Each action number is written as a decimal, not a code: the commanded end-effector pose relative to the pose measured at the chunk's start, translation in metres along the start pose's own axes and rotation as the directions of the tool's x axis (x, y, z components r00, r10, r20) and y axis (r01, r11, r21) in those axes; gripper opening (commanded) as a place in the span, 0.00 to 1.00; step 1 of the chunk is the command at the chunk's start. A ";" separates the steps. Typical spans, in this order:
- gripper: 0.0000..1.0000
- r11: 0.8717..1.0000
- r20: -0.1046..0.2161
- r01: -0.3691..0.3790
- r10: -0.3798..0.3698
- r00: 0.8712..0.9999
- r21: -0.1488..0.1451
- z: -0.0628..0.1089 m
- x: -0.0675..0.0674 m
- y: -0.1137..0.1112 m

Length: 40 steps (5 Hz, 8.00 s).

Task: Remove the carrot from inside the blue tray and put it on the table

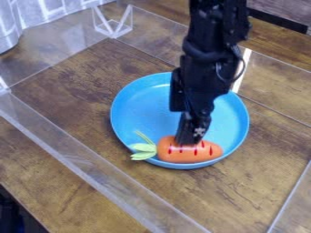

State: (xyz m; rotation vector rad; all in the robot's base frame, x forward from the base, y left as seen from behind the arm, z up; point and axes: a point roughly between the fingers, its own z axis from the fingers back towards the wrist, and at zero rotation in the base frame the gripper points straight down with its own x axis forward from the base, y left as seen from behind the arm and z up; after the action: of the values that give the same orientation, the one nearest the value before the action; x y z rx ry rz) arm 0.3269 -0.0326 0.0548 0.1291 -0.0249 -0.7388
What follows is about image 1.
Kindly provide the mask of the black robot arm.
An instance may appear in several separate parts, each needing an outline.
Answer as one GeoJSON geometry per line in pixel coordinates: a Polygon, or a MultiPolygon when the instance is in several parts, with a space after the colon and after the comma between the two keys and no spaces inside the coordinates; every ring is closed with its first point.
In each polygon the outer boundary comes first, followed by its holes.
{"type": "Polygon", "coordinates": [[[170,73],[169,110],[181,114],[174,142],[194,145],[209,129],[214,99],[245,69],[237,43],[248,38],[246,0],[189,0],[180,66],[170,73]]]}

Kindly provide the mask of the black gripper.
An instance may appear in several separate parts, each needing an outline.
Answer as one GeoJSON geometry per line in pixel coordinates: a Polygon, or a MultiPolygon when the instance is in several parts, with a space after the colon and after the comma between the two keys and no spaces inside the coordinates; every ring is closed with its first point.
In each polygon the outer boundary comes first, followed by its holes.
{"type": "Polygon", "coordinates": [[[182,41],[180,66],[172,70],[169,80],[169,110],[182,112],[174,135],[178,145],[196,145],[205,136],[213,100],[241,76],[236,74],[241,61],[237,46],[204,51],[182,41]]]}

